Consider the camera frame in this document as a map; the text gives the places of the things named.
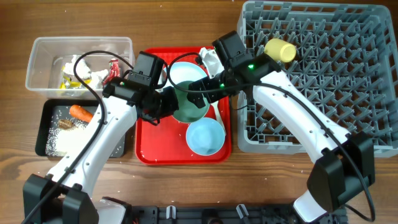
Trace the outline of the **green bowl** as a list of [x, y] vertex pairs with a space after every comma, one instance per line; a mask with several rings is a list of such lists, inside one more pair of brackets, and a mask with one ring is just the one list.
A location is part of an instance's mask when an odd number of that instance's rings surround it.
[[187, 92], [175, 88], [175, 93], [178, 99], [178, 110], [173, 113], [173, 117], [181, 123], [193, 123], [203, 118], [210, 105], [205, 103], [205, 107], [198, 108], [195, 104], [188, 101]]

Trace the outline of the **white tissue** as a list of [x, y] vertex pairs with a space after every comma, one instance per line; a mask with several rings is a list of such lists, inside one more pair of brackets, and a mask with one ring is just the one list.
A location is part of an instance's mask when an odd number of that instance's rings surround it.
[[108, 76], [108, 70], [104, 69], [98, 72], [91, 72], [91, 81], [89, 82], [89, 87], [92, 89], [102, 89], [103, 87], [103, 80], [105, 77]]
[[[74, 55], [71, 62], [66, 63], [65, 66], [62, 68], [63, 73], [67, 75], [74, 75], [73, 68], [76, 64], [76, 61], [78, 59], [77, 55]], [[84, 59], [81, 59], [77, 66], [76, 66], [76, 72], [78, 76], [84, 80], [89, 79], [91, 77], [91, 70], [87, 66], [86, 62]]]

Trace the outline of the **yellow plastic cup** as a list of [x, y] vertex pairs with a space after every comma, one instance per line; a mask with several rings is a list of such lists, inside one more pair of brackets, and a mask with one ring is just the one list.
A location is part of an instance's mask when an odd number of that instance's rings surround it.
[[265, 45], [264, 53], [275, 61], [289, 63], [296, 56], [296, 47], [281, 39], [271, 39]]

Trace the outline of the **orange carrot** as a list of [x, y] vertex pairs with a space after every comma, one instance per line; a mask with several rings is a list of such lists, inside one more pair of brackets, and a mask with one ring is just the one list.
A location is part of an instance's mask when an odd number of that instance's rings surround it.
[[87, 111], [86, 109], [82, 108], [79, 105], [72, 105], [69, 110], [69, 113], [71, 114], [72, 117], [87, 123], [89, 123], [93, 118], [93, 115], [89, 111]]

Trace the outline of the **yellow silver foil wrapper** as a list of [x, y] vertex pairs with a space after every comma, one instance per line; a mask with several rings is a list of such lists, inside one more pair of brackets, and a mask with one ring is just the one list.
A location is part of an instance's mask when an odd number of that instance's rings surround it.
[[[89, 68], [81, 68], [81, 72], [83, 72], [83, 77], [81, 78], [84, 83], [89, 84], [91, 82], [91, 70]], [[81, 82], [79, 82], [72, 71], [66, 66], [62, 67], [62, 82], [59, 86], [59, 89], [82, 89], [83, 86]]]

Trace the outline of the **brown food lump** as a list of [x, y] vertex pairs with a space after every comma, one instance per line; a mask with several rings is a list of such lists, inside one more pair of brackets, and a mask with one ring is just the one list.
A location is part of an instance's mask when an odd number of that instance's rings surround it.
[[60, 119], [58, 121], [58, 127], [60, 129], [68, 130], [75, 127], [75, 125], [68, 119]]

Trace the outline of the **white rice pile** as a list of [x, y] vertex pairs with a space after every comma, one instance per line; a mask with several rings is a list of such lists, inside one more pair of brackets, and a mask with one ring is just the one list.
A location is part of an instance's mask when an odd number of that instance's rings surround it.
[[[70, 106], [56, 106], [52, 110], [53, 115], [50, 117], [49, 135], [45, 145], [46, 156], [63, 157], [85, 145], [84, 130], [88, 123], [72, 117], [69, 110]], [[70, 120], [75, 127], [68, 130], [60, 129], [58, 127], [60, 119]]]

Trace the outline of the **red snack wrapper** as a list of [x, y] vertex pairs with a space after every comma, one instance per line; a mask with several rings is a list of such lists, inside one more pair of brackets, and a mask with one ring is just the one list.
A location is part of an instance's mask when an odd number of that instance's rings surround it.
[[114, 77], [119, 77], [119, 76], [120, 76], [119, 60], [112, 58], [109, 61], [109, 72], [102, 80], [103, 86], [105, 86], [105, 84], [107, 84], [107, 82], [112, 80]]

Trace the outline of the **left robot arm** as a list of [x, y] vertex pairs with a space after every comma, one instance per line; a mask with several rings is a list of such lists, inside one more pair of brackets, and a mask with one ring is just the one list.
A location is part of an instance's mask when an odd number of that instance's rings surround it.
[[111, 197], [93, 202], [98, 176], [113, 149], [138, 119], [155, 126], [178, 109], [172, 87], [158, 92], [167, 64], [141, 52], [127, 74], [112, 78], [95, 95], [99, 102], [85, 129], [81, 149], [73, 146], [45, 177], [32, 174], [24, 184], [24, 223], [132, 223], [130, 204]]

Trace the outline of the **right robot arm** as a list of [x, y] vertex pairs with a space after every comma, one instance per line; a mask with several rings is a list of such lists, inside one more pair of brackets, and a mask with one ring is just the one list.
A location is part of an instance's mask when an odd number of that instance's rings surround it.
[[290, 82], [282, 62], [296, 56], [294, 45], [272, 39], [261, 54], [253, 56], [237, 32], [202, 48], [196, 62], [208, 76], [190, 84], [188, 99], [198, 108], [240, 91], [251, 91], [254, 100], [269, 110], [301, 143], [313, 162], [307, 191], [293, 204], [304, 222], [346, 207], [357, 194], [369, 193], [375, 181], [374, 145], [363, 133], [350, 133], [315, 105]]

